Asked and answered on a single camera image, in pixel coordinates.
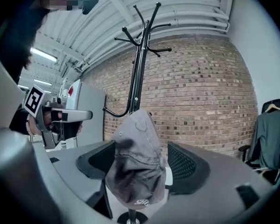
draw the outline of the gray plastic panel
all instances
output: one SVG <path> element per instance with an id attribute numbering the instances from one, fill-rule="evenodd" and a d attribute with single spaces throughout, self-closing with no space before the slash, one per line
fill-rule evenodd
<path id="1" fill-rule="evenodd" d="M 195 224 L 226 222 L 245 211 L 235 189 L 238 185 L 250 184 L 260 197 L 257 202 L 272 191 L 268 181 L 238 159 L 198 147 L 178 145 L 206 160 L 210 166 L 210 175 L 205 184 L 193 194 L 169 195 L 166 205 L 148 223 L 174 223 L 177 220 Z"/>

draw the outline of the clothes hanger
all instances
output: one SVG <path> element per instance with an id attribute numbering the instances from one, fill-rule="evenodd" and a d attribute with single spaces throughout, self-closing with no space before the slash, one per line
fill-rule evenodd
<path id="1" fill-rule="evenodd" d="M 271 103 L 269 107 L 266 109 L 266 112 L 270 111 L 271 109 L 280 110 L 275 104 Z"/>

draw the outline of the white ceiling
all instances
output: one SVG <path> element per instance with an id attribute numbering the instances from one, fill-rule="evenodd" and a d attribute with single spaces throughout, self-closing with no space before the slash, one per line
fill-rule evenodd
<path id="1" fill-rule="evenodd" d="M 151 39 L 189 33 L 224 35 L 229 28 L 232 0 L 99 0 L 88 15 L 82 15 L 81 10 L 55 11 L 38 31 L 34 47 L 56 56 L 57 62 L 33 55 L 32 65 L 23 70 L 19 84 L 31 87 L 33 79 L 39 79 L 52 86 L 37 85 L 57 94 L 63 77 L 77 79 L 79 71 L 74 68 L 91 69 L 131 46 L 115 41 L 114 37 L 126 38 L 121 31 L 123 26 L 135 37 L 142 28 L 133 4 L 147 20 L 156 2 L 162 6 L 154 25 L 171 23 L 172 26 L 156 30 Z M 72 68 L 64 74 L 66 65 Z"/>

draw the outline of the dark hair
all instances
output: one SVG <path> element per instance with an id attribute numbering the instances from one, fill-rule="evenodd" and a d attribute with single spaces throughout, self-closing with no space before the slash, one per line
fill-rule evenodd
<path id="1" fill-rule="evenodd" d="M 30 49 L 37 30 L 50 10 L 21 6 L 9 18 L 0 36 L 0 60 L 15 82 L 18 82 L 22 68 L 30 64 Z"/>

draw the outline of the brick wall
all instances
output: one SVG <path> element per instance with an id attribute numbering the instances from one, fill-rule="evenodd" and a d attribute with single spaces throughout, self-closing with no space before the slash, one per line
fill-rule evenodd
<path id="1" fill-rule="evenodd" d="M 161 58 L 149 53 L 141 107 L 152 113 L 162 151 L 167 141 L 199 146 L 239 157 L 249 144 L 257 117 L 250 74 L 228 38 L 212 35 L 172 36 L 154 48 L 172 47 Z M 119 54 L 91 70 L 84 80 L 107 94 L 115 113 L 126 108 L 134 51 Z M 125 119 L 105 114 L 108 140 Z"/>

